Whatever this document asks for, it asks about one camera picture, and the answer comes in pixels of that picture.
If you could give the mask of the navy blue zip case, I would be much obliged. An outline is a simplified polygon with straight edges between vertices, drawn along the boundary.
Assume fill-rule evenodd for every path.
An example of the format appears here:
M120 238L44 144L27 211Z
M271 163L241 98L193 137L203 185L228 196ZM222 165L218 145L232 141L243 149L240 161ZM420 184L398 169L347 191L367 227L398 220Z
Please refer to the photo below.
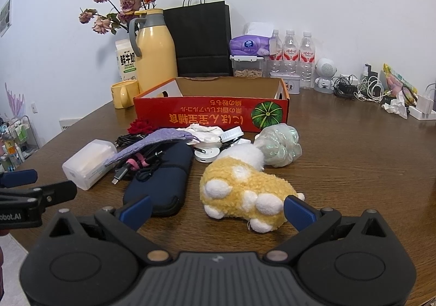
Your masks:
M193 150L179 141L163 144L155 157L133 175L123 203L128 204L143 195L150 197L153 217L171 217L182 208L191 171Z

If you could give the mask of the white translucent plastic box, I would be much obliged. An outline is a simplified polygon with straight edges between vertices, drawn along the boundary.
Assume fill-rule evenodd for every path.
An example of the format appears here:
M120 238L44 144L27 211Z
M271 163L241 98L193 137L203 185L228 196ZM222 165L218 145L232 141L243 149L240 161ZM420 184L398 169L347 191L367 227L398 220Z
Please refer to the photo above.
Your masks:
M110 141L95 139L62 164L63 173L83 191L91 189L114 164L106 161L117 153Z

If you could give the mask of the yellow white plush toy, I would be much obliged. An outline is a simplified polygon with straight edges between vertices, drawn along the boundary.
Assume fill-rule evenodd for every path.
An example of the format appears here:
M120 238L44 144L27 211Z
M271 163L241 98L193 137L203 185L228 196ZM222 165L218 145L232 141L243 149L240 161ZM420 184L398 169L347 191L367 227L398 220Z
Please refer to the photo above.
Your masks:
M264 172L265 156L253 144L237 144L209 164L199 182L199 198L207 216L247 221L260 233L275 231L286 221L284 200L305 196L283 178Z

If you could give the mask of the red fabric flower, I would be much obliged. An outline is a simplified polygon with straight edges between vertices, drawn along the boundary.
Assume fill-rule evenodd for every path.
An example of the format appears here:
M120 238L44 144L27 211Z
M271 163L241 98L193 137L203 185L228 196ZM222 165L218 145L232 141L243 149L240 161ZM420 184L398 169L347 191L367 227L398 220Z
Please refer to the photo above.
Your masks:
M131 135L148 135L153 133L155 130L156 128L153 125L150 125L147 120L135 119L130 123L127 132Z

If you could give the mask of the purple fabric pouch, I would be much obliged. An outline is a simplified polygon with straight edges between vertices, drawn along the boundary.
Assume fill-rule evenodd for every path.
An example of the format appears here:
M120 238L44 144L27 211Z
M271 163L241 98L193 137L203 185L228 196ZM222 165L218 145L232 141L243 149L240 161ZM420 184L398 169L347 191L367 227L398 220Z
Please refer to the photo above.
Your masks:
M145 138L135 142L134 144L122 149L118 153L114 154L110 158L108 158L104 166L110 166L113 163L116 163L124 158L128 158L130 155L140 152L144 147L148 147L150 145L168 143L173 141L192 141L197 140L198 137L189 133L186 130L178 130L174 128L162 128L159 130L155 130L153 133L150 133Z

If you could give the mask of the white cloth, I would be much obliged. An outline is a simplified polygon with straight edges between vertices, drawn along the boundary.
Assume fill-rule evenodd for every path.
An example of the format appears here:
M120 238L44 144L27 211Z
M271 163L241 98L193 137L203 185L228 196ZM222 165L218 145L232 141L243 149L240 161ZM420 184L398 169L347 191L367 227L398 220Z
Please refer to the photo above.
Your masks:
M198 147L220 147L221 135L224 131L217 126L203 126L200 124L190 124L186 128L179 128L179 130L186 131L194 136L188 142L189 145Z

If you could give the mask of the white ribbed bottle cap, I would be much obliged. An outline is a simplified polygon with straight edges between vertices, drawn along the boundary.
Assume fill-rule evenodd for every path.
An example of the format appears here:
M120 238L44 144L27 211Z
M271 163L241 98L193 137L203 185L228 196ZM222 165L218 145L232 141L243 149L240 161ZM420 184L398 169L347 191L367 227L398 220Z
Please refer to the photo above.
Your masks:
M243 137L243 135L243 130L240 128L240 126L237 126L224 131L222 134L219 135L219 137L221 142L224 144L233 140L238 140L239 138Z

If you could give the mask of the red cardboard pumpkin box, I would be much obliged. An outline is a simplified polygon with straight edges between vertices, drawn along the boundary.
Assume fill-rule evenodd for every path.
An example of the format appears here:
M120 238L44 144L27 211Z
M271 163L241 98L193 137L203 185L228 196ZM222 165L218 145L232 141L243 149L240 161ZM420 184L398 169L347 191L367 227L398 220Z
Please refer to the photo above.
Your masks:
M137 118L156 128L192 124L258 133L286 123L290 95L281 79L177 77L134 98Z

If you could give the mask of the yellow ceramic mug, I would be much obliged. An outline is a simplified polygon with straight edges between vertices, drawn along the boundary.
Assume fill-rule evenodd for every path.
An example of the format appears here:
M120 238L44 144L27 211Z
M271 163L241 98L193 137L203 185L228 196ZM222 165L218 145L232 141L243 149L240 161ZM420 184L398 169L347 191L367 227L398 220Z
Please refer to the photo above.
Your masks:
M137 80L126 80L111 86L112 101L115 109L127 109L134 106L134 98L139 94Z

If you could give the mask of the white decorated tin box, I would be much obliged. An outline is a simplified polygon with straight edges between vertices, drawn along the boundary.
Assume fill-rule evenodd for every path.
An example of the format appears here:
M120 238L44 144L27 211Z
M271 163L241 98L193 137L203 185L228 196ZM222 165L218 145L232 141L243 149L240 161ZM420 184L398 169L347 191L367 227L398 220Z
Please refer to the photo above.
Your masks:
M270 77L283 80L289 94L300 94L301 77L297 73L271 71Z

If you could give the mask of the crumpled white paper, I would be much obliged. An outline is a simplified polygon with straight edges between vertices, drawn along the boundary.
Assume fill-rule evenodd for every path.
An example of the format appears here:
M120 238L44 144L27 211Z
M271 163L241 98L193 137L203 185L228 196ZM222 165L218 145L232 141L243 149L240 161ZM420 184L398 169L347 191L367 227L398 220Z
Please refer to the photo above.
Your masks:
M388 113L393 113L402 119L408 119L407 106L402 92L397 93L390 103L384 103L381 107Z

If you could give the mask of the white robot figurine speaker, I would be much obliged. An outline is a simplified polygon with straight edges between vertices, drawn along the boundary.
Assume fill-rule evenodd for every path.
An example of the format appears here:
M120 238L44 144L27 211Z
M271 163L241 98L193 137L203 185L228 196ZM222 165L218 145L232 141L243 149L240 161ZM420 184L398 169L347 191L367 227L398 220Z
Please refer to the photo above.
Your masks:
M333 77L337 72L337 67L331 59L321 58L315 66L315 80L313 89L320 93L333 93Z

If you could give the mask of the white milk carton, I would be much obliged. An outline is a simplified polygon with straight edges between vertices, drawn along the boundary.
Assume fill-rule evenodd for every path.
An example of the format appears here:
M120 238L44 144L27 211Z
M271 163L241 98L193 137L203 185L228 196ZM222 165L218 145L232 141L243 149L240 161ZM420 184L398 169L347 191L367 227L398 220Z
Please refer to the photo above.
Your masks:
M135 52L132 49L129 39L118 40L115 42L117 51L117 64L122 81L136 80L136 61Z

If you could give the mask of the clear container with seeds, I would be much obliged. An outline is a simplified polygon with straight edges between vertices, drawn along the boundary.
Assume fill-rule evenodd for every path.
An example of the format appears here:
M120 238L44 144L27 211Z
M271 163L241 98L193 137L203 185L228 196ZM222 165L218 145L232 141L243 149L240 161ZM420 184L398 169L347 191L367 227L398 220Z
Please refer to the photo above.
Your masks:
M230 55L235 77L262 78L266 77L266 62L264 57Z

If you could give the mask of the colourful snack packet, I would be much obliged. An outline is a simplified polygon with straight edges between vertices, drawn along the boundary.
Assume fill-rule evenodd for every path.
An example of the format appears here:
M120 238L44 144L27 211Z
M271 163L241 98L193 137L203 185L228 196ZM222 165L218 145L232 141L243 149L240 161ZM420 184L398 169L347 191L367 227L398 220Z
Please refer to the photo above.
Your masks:
M388 64L384 63L382 70L391 94L397 96L398 93L402 93L405 103L409 106L415 106L417 104L417 89L407 82L402 75L392 70Z

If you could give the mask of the water bottle right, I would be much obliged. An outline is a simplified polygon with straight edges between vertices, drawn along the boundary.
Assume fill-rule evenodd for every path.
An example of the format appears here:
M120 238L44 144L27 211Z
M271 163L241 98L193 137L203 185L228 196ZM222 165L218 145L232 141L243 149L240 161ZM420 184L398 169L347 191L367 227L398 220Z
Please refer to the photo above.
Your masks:
M299 47L299 66L301 72L300 88L311 89L316 47L309 31L303 32Z

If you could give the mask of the water bottle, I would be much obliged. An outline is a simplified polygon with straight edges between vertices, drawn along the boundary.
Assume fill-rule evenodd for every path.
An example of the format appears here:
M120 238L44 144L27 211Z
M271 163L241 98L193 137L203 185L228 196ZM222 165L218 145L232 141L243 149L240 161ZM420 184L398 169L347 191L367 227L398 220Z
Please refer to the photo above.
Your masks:
M300 88L311 89L316 47L309 31L303 32L299 47L299 66L301 72Z
M296 74L299 62L299 46L294 30L287 30L282 46L283 69L288 74Z
M279 37L279 30L274 29L269 40L268 71L276 73L280 71L283 57L282 41Z

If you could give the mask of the water bottle middle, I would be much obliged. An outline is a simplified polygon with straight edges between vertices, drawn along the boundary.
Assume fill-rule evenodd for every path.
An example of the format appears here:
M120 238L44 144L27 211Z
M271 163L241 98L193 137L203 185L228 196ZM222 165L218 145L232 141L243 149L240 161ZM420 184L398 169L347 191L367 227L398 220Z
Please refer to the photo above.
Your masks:
M282 46L283 69L288 74L296 74L299 62L299 46L294 30L287 30Z

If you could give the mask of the white power adapter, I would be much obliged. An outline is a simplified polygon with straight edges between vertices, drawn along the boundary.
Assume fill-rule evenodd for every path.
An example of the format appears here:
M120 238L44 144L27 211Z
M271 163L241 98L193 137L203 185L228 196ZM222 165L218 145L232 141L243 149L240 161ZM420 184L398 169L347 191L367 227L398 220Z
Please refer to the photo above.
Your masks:
M429 84L424 95L417 96L415 106L409 108L409 114L419 121L435 121L435 83Z

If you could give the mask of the water bottle left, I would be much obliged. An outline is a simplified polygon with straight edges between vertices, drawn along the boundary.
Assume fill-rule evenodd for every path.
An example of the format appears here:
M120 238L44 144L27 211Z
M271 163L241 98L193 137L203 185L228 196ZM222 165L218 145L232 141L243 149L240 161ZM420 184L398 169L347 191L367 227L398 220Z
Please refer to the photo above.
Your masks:
M283 57L282 41L279 37L279 30L274 29L269 40L268 71L276 73L280 71Z

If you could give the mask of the yellow thermos jug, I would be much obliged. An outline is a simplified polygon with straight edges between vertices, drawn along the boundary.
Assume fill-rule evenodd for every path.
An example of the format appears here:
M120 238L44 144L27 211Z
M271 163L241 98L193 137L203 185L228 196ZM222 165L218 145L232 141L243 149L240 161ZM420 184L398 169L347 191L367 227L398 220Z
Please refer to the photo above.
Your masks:
M135 11L134 15L129 22L129 40L142 93L177 77L177 59L163 9Z

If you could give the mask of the purple tissue pack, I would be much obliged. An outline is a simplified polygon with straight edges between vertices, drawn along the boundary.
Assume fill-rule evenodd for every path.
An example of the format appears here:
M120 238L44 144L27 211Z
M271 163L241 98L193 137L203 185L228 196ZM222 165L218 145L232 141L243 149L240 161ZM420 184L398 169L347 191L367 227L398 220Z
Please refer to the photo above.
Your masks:
M245 25L245 33L229 42L231 55L269 56L269 40L273 34L272 23L251 22Z

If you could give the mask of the black paper shopping bag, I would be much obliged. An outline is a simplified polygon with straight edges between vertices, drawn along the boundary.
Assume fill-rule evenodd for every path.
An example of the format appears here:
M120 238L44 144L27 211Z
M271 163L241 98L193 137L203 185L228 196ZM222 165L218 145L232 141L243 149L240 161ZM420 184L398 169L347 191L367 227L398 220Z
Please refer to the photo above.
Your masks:
M179 77L231 77L230 9L225 1L183 0L166 9L165 23L173 38Z

